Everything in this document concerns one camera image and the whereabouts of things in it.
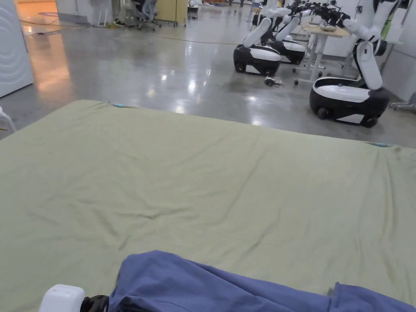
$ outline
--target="wrinkle in sheet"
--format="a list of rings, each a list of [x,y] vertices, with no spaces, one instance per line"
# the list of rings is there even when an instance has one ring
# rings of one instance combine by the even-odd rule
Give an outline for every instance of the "wrinkle in sheet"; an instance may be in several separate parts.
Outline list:
[[[225,208],[225,214],[222,217],[223,220],[226,220],[228,218],[228,216],[230,214],[230,211],[232,210],[232,208],[234,207],[235,203],[240,198],[241,193],[243,192],[243,190],[245,189],[247,183],[249,182],[249,180],[253,176],[253,174],[254,174],[256,168],[258,167],[259,163],[265,158],[265,156],[267,155],[267,153],[269,152],[269,150],[270,150],[270,146],[268,146],[267,148],[265,148],[262,151],[262,153],[260,154],[260,156],[254,162],[252,168],[247,173],[246,178],[244,179],[244,181],[241,183],[240,187],[238,188],[238,190],[237,190],[234,198],[232,199],[231,203],[229,203],[228,206]]]

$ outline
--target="table leg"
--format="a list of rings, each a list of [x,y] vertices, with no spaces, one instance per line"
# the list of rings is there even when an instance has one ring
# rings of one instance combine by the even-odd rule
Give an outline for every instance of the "table leg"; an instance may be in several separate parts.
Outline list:
[[[319,38],[319,41],[321,42],[321,46],[319,47],[319,51],[317,51],[318,56],[316,58],[315,65],[313,66],[313,70],[312,70],[311,80],[313,81],[315,81],[318,77],[319,65],[321,63],[322,56],[324,54],[325,44],[327,43],[327,39],[328,39],[328,36],[318,35],[317,37]]]
[[[295,70],[301,70],[304,72],[310,72],[311,71],[311,67],[312,67],[312,62],[313,59],[315,58],[316,55],[316,47],[318,45],[318,36],[314,35],[314,39],[313,39],[313,43],[312,43],[312,47],[310,48],[310,52],[309,52],[309,58],[308,61],[306,62],[305,66],[302,66],[302,63],[300,64],[299,67],[295,67]]]
[[[308,80],[306,80],[306,79],[296,79],[295,80],[295,84],[298,84],[299,83],[299,81],[302,81],[302,82],[310,82],[310,83],[314,83],[315,81],[316,81],[316,79],[317,79],[317,77],[318,77],[318,71],[319,71],[319,64],[320,64],[320,62],[321,62],[321,60],[322,60],[322,56],[323,56],[323,54],[324,54],[324,48],[325,48],[325,44],[326,44],[326,42],[327,42],[327,39],[328,39],[328,36],[326,36],[326,35],[316,35],[317,36],[317,38],[319,38],[319,41],[321,42],[321,45],[320,45],[320,47],[319,47],[319,49],[318,49],[318,51],[316,51],[314,54],[316,54],[317,55],[317,58],[316,58],[316,60],[315,60],[315,64],[314,64],[314,66],[313,66],[313,70],[312,70],[312,74],[311,74],[311,77],[310,77],[310,79],[308,79]]]
[[[348,53],[347,58],[345,59],[345,62],[343,64],[343,68],[341,71],[341,76],[345,77],[347,75],[348,69],[352,64],[352,52]]]

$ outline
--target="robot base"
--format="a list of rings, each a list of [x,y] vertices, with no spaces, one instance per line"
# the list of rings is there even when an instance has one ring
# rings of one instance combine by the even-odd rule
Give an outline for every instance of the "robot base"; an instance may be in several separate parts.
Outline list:
[[[268,45],[289,60],[289,62],[282,61],[283,63],[299,65],[305,57],[306,48],[296,41],[273,41],[269,42]]]
[[[375,126],[389,104],[389,95],[384,89],[368,90],[365,84],[355,87],[356,84],[351,79],[318,79],[309,97],[312,111],[320,119]]]
[[[264,76],[274,76],[280,66],[279,53],[267,47],[246,48],[238,45],[234,50],[236,72],[252,72]]]

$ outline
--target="cable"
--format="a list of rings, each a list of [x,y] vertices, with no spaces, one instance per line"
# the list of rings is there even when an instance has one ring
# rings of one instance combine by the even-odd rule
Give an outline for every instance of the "cable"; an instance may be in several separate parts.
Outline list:
[[[49,23],[49,24],[28,22],[26,20],[19,20],[19,21],[24,22],[24,23],[28,23],[28,24],[33,24],[33,25],[45,25],[45,26],[49,26],[49,25],[52,25],[53,23],[55,23],[57,20],[59,20],[59,18],[55,19],[52,23]]]
[[[145,34],[145,35],[150,36],[150,37],[171,39],[171,40],[177,40],[177,41],[185,41],[185,42],[193,42],[193,43],[206,43],[206,44],[213,44],[213,45],[240,45],[240,43],[204,42],[204,41],[194,41],[194,40],[186,40],[186,39],[179,39],[179,38],[156,36],[156,35],[151,35],[151,34]]]

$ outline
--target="wooden cabinet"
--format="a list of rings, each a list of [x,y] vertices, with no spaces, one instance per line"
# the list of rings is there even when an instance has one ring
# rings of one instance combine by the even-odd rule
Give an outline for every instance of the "wooden cabinet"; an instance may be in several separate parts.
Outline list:
[[[188,16],[188,0],[158,0],[156,9],[158,20],[183,24]]]

